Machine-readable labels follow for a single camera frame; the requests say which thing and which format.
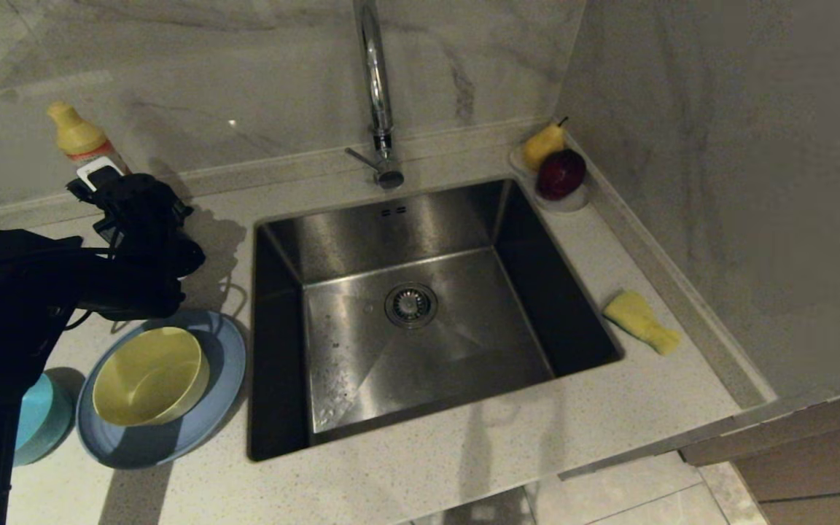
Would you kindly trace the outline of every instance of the faucet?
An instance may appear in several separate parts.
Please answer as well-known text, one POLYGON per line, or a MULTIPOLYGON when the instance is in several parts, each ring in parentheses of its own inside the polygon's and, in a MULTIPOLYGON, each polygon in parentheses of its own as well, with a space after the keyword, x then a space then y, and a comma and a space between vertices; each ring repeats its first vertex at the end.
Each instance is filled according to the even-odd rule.
POLYGON ((381 29, 378 26, 378 9, 374 0, 353 0, 356 24, 359 27, 362 65, 365 67, 365 83, 371 103, 371 136, 377 160, 371 160, 354 152, 350 147, 346 153, 374 170, 374 182, 386 190, 404 183, 399 163, 394 159, 394 118, 391 116, 391 101, 387 94, 387 73, 384 70, 384 46, 381 43, 381 29))

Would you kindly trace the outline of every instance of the white countertop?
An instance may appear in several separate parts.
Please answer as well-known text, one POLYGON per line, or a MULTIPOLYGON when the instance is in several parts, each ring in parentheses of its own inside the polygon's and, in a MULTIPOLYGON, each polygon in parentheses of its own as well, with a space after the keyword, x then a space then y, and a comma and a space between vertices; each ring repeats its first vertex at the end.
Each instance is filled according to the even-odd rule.
MULTIPOLYGON (((484 147, 411 160, 403 166, 405 185, 393 194, 507 175, 507 151, 507 146, 484 147)), ((184 282, 184 306, 234 316, 251 351, 254 224, 390 195, 370 183, 367 171, 356 170, 195 199, 198 210, 187 219, 187 232, 208 260, 184 282), (227 274, 227 287, 217 286, 227 274)), ((664 325, 682 330, 593 206, 544 219, 597 306, 620 289, 635 289, 664 325)), ((102 246, 93 222, 93 217, 74 219, 33 230, 52 237, 83 235, 87 246, 102 246)), ((92 316, 60 339, 47 368, 69 366, 87 375, 131 326, 112 333, 111 322, 92 316)), ((93 461, 70 435, 42 461, 14 469, 9 522, 140 523, 146 509, 154 508, 160 523, 177 525, 394 523, 740 412, 688 336, 677 352, 662 357, 626 333, 613 332, 626 355, 620 362, 266 462, 251 462, 246 455, 246 378, 234 416, 170 468, 122 472, 113 482, 114 471, 93 461)))

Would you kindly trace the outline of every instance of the yellow pear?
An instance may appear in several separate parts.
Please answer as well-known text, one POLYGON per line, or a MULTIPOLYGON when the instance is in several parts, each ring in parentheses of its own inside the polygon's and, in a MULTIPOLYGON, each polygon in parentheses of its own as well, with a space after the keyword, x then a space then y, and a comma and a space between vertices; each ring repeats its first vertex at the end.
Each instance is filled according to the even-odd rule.
POLYGON ((569 117, 560 120, 558 124, 551 123, 524 142, 524 163, 528 168, 539 171, 540 164, 543 164, 550 153, 562 152, 566 149, 566 137, 564 137, 562 126, 567 119, 569 117))

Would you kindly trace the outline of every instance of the stainless steel sink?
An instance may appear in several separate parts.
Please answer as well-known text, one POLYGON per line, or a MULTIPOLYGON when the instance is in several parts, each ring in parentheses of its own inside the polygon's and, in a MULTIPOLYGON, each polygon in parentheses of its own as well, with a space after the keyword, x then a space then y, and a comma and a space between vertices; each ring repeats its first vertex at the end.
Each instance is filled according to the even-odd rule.
POLYGON ((513 180, 263 223, 255 252, 253 459, 620 359, 513 180))

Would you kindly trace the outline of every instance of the sponge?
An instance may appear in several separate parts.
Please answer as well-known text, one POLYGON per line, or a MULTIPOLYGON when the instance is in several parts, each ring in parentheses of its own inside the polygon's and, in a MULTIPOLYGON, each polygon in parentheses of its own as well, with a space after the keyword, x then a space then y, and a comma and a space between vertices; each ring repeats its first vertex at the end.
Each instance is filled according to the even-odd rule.
POLYGON ((680 345, 680 333, 657 322, 650 305, 637 292, 621 292, 604 307, 602 315, 630 335, 653 346, 660 355, 668 355, 680 345))

